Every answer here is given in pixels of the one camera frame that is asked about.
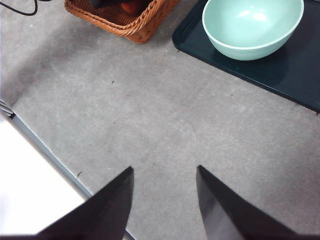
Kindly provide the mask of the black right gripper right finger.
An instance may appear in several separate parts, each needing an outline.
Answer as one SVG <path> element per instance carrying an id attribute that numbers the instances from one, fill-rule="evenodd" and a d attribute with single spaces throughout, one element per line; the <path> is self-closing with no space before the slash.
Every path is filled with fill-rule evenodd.
<path id="1" fill-rule="evenodd" d="M 196 169 L 198 205 L 209 240 L 318 240 L 297 233 L 255 207 L 202 165 Z"/>

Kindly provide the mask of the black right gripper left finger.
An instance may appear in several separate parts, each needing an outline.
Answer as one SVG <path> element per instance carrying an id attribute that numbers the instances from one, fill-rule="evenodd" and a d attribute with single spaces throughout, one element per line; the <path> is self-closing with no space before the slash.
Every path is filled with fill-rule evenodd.
<path id="1" fill-rule="evenodd" d="M 2 240 L 121 240 L 130 216 L 134 169 L 129 166 L 83 204 L 37 234 Z"/>

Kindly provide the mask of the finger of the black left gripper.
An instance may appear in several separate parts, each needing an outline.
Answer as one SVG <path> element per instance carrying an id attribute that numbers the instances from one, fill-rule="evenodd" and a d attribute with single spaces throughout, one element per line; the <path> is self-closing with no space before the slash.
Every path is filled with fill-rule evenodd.
<path id="1" fill-rule="evenodd" d="M 108 7 L 118 4 L 118 0 L 89 0 L 90 5 L 95 9 Z"/>

